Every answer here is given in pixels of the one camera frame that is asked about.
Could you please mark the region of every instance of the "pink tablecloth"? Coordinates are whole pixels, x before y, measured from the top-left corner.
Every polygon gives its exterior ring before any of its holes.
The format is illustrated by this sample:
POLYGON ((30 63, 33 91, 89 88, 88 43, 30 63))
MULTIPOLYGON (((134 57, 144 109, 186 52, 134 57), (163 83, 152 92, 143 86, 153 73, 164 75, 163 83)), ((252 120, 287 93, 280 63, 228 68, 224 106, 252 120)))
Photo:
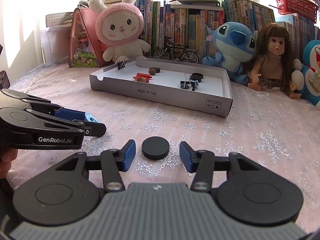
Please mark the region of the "pink tablecloth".
MULTIPOLYGON (((107 126, 102 138, 86 138, 83 149, 98 155, 108 148, 121 148, 134 139, 137 154, 128 172, 130 182, 178 182, 190 184, 179 157, 179 143, 227 156, 235 151, 296 183, 303 192, 304 206, 297 223, 306 232, 320 224, 320 111, 302 100, 291 100, 280 92, 255 92, 232 83, 234 103, 227 118, 188 109, 143 101, 90 88, 89 74, 95 69, 70 69, 65 64, 38 67, 12 85, 31 95, 47 98, 67 108, 90 112, 107 126), (141 143, 150 136, 166 138, 169 155, 151 161, 141 154, 141 143)), ((8 179, 14 187, 39 174, 76 151, 20 150, 8 179)), ((226 179, 217 172, 213 185, 226 179)), ((91 171, 90 181, 102 186, 101 172, 91 171)))

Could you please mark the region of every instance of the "doraemon plush toy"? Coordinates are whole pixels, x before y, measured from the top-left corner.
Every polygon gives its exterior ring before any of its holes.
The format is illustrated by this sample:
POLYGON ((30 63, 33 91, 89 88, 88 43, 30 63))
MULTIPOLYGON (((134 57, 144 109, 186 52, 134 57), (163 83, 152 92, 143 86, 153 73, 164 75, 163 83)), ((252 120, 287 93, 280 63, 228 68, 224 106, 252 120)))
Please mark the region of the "doraemon plush toy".
POLYGON ((320 41, 310 41, 303 50, 303 63, 295 59, 291 80, 301 97, 320 109, 320 41))
POLYGON ((89 1, 90 9, 98 15, 95 25, 97 37, 108 46, 102 55, 107 62, 143 57, 143 52, 150 50, 147 42, 138 39, 144 20, 134 5, 135 1, 122 0, 108 7, 102 0, 89 1))
POLYGON ((213 42, 218 52, 216 58, 204 57, 202 64, 227 70, 230 80, 247 85, 249 77, 242 74, 241 63, 250 61, 256 53, 256 40, 250 29, 237 22, 228 22, 215 31, 208 28, 207 41, 213 42))

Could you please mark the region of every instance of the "doll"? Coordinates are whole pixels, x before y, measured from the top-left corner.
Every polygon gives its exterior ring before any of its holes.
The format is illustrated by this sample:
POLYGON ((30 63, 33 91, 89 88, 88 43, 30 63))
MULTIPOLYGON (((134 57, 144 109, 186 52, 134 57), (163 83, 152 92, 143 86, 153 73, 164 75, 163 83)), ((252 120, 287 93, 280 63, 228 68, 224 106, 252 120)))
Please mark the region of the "doll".
POLYGON ((291 82, 292 45, 288 31, 270 23, 262 28, 257 39, 257 56, 249 74, 248 87, 261 91, 273 89, 283 91, 292 99, 299 99, 295 85, 291 82))
POLYGON ((98 17, 96 33, 99 40, 108 48, 102 57, 108 62, 117 62, 134 57, 143 57, 150 45, 139 39, 144 28, 143 15, 134 5, 136 0, 122 0, 108 7, 102 0, 90 0, 89 7, 98 17))

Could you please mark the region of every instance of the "plush toy eye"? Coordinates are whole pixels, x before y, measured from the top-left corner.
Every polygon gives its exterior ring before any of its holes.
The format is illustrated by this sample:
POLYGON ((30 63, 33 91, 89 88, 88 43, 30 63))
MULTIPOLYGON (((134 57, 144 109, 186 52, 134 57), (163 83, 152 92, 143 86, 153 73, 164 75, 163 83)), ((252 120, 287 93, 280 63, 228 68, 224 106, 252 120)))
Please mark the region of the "plush toy eye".
POLYGON ((227 27, 226 26, 223 26, 219 29, 219 33, 222 34, 222 35, 225 35, 226 34, 226 30, 227 30, 227 27))
POLYGON ((255 47, 256 47, 256 42, 254 41, 253 38, 251 38, 249 48, 254 49, 255 47))

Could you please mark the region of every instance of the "brown hair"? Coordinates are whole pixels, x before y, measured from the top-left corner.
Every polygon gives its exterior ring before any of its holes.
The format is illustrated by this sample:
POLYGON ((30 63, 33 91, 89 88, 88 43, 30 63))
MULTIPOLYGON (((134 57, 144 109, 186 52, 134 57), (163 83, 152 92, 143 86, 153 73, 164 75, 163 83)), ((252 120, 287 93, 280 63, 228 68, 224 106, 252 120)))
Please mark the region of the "brown hair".
POLYGON ((290 41, 290 35, 288 31, 276 24, 269 23, 265 25, 259 33, 257 39, 257 54, 263 55, 267 51, 267 45, 270 37, 284 38, 284 53, 281 56, 282 65, 282 82, 281 88, 283 90, 289 89, 289 84, 291 80, 291 74, 293 72, 293 52, 292 45, 290 41))

